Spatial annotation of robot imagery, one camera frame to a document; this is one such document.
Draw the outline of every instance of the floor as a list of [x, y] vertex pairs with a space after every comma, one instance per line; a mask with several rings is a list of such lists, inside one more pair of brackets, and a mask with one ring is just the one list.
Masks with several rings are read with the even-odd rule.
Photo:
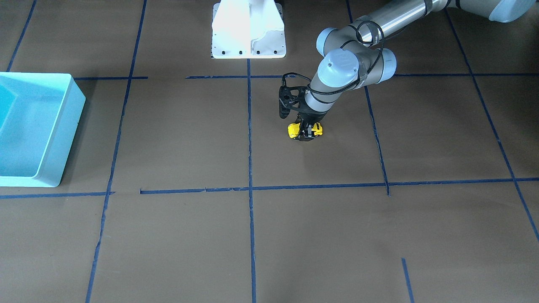
[[250, 61], [210, 58], [214, 2], [0, 1], [0, 70], [87, 98], [61, 185], [0, 189], [1, 302], [537, 302], [539, 4], [415, 22], [298, 142], [278, 76], [387, 1], [284, 1]]

